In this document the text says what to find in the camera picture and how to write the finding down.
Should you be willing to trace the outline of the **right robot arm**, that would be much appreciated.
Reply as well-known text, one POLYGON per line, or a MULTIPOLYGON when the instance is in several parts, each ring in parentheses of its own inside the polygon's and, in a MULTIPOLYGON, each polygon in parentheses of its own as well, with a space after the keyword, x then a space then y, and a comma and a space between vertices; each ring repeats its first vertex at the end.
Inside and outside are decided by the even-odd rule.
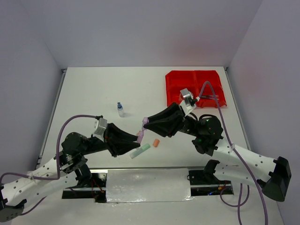
POLYGON ((208 183, 230 180, 259 186, 268 198, 283 202, 292 177, 289 162, 284 157, 259 155, 229 142, 217 116, 192 113, 195 106, 172 103, 162 112, 147 118, 143 127, 162 137, 182 132, 195 137, 192 144, 198 153, 210 157, 204 169, 208 183))

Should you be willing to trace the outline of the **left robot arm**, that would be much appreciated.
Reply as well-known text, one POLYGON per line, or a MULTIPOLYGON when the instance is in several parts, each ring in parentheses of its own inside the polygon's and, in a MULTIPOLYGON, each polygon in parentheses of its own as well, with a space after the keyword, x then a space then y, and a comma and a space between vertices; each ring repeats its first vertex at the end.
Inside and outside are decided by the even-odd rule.
POLYGON ((58 156, 28 173, 25 177, 1 184, 0 220, 10 221, 24 215, 24 208, 40 202, 47 196, 65 189, 86 187, 92 181, 85 155, 108 150, 113 157, 139 148, 138 137, 117 128, 113 123, 101 137, 85 137, 72 132, 59 146, 58 156))

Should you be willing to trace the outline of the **purple highlighter cap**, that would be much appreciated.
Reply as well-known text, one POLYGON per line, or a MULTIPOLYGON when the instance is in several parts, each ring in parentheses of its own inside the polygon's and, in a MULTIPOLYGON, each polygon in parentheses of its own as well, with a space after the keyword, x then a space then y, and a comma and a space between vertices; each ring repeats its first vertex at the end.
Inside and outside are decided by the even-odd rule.
POLYGON ((142 120, 142 131, 145 131, 146 128, 144 127, 149 122, 149 119, 147 117, 144 117, 142 120))

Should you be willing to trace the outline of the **blue pen with label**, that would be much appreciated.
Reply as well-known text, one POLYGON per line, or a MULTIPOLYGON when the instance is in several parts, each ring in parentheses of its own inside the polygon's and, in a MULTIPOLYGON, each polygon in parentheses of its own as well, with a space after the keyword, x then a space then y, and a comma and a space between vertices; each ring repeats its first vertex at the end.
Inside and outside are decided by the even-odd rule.
POLYGON ((206 99, 213 99, 213 98, 219 98, 219 95, 202 95, 201 98, 206 98, 206 99))

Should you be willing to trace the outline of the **dark blue pen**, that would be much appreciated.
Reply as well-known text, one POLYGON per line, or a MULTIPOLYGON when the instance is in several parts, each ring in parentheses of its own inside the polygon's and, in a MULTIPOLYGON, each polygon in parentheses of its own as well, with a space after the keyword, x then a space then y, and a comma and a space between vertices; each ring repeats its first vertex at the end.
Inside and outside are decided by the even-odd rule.
POLYGON ((204 97, 204 98, 201 98, 201 100, 217 100, 217 101, 219 101, 219 98, 215 99, 212 97, 204 97))

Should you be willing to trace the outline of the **pink highlighter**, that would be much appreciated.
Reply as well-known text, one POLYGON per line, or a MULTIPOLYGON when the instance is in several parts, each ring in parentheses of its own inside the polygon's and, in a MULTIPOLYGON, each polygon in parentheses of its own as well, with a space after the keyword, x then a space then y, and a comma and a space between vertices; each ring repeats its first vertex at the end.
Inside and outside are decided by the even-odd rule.
POLYGON ((144 136, 144 130, 141 130, 141 131, 139 131, 139 132, 137 133, 137 142, 138 142, 139 144, 142 143, 143 136, 144 136))

